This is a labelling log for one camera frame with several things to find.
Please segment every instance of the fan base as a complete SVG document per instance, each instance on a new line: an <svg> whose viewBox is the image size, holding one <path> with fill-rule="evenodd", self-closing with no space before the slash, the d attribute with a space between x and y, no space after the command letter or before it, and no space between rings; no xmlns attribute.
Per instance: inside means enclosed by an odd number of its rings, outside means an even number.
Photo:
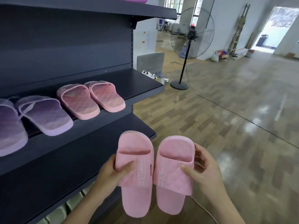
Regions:
<svg viewBox="0 0 299 224"><path fill-rule="evenodd" d="M185 83L185 82L181 82L181 83L179 83L178 80L174 80L174 81L172 81L172 82L170 83L170 85L171 85L173 88L177 89L177 90L186 90L186 89L189 88L189 85L188 85L187 83Z"/></svg>

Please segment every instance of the standing fan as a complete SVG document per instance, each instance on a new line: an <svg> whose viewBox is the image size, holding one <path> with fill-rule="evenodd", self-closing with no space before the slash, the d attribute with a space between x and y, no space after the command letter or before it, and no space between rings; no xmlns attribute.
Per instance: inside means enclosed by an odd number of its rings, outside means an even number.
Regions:
<svg viewBox="0 0 299 224"><path fill-rule="evenodd" d="M210 47L214 38L215 26L211 14L201 8L198 20L196 20L193 17L193 11L194 8L189 8L182 12L180 18L174 22L170 35L173 50L181 58L185 58L180 80L170 83L173 88L178 90L189 88L187 83L182 82L187 59L194 59L202 55Z"/></svg>

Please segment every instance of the doorway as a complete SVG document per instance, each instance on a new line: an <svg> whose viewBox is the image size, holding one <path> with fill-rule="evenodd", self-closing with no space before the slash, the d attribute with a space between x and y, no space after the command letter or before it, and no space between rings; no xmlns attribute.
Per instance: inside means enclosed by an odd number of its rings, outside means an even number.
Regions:
<svg viewBox="0 0 299 224"><path fill-rule="evenodd" d="M298 15L299 9L274 7L252 49L273 53Z"/></svg>

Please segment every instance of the hand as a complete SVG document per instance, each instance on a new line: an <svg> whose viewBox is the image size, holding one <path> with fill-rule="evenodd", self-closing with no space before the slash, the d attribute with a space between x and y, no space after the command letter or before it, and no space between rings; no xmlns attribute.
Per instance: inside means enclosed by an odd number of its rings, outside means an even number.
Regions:
<svg viewBox="0 0 299 224"><path fill-rule="evenodd" d="M95 183L87 194L92 195L97 200L98 205L112 193L123 177L136 168L136 163L130 162L121 171L115 171L115 157L116 154L113 154L101 167Z"/></svg>
<svg viewBox="0 0 299 224"><path fill-rule="evenodd" d="M216 204L227 195L220 168L204 147L196 143L194 145L194 161L200 165L194 164L194 170L189 166L182 165L181 169L199 184L201 192L207 196L208 200L212 204Z"/></svg>

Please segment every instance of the dark gray shelving unit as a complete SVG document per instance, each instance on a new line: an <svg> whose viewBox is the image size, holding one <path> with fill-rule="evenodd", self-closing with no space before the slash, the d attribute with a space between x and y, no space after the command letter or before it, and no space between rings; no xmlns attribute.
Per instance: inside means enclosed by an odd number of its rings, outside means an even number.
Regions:
<svg viewBox="0 0 299 224"><path fill-rule="evenodd" d="M0 157L0 223L36 224L96 178L127 130L156 134L133 114L133 104L163 91L133 69L133 29L149 18L176 19L176 11L121 0L0 0L0 97L56 97L63 85L104 80L126 108L79 120L47 136L22 119L28 143ZM116 189L97 219L120 196Z"/></svg>

